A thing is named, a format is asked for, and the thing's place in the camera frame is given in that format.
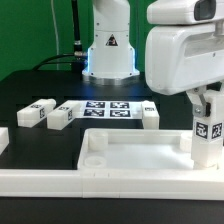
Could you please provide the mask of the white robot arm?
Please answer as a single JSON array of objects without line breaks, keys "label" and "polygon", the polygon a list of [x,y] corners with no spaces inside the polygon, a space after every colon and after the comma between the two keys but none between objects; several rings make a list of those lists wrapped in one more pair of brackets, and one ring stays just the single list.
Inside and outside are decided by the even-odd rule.
[{"label": "white robot arm", "polygon": [[[129,42],[127,0],[93,0],[94,41],[88,49],[86,81],[119,85],[139,75]],[[224,79],[224,0],[155,0],[147,7],[154,27],[145,46],[145,79],[157,93],[192,91],[193,114],[205,117],[206,86]]]}]

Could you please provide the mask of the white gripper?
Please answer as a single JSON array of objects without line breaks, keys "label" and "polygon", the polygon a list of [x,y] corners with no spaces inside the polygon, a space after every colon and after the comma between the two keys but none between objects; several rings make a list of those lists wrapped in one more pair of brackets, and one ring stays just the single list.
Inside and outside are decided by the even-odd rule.
[{"label": "white gripper", "polygon": [[193,116],[209,117],[200,86],[224,79],[224,0],[155,0],[147,20],[147,85],[165,95],[188,90]]}]

